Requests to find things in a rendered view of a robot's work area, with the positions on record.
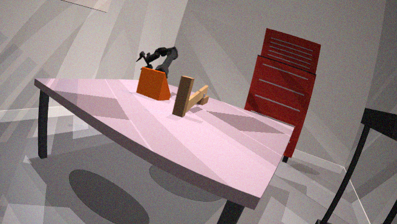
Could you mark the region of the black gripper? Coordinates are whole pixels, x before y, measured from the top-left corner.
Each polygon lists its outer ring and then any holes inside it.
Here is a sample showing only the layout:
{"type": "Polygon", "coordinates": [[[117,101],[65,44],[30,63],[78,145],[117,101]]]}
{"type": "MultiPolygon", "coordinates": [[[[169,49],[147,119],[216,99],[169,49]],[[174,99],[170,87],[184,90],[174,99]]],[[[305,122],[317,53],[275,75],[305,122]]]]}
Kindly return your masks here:
{"type": "MultiPolygon", "coordinates": [[[[145,57],[144,51],[140,52],[139,55],[140,55],[140,56],[139,56],[140,58],[138,58],[137,61],[141,60],[141,58],[144,58],[144,60],[146,61],[146,64],[148,64],[147,66],[145,66],[145,68],[153,69],[153,66],[152,66],[151,64],[149,64],[150,62],[155,61],[155,60],[152,58],[152,56],[149,55],[149,56],[145,57]]],[[[137,62],[137,61],[136,61],[136,62],[137,62]]]]}

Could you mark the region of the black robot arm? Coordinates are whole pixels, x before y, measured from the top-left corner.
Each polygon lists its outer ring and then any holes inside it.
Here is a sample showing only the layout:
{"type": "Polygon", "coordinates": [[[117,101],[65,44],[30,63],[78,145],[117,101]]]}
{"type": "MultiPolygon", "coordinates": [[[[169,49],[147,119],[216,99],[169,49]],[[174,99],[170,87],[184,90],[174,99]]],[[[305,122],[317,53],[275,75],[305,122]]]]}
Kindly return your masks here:
{"type": "Polygon", "coordinates": [[[170,66],[172,60],[175,60],[178,58],[178,51],[177,51],[176,47],[171,47],[171,48],[161,47],[161,48],[156,49],[154,54],[152,54],[151,56],[154,60],[156,60],[160,57],[160,55],[162,57],[167,55],[167,57],[166,57],[165,61],[163,62],[163,64],[158,65],[155,70],[165,73],[166,78],[168,78],[168,73],[169,73],[168,67],[170,66]]]}

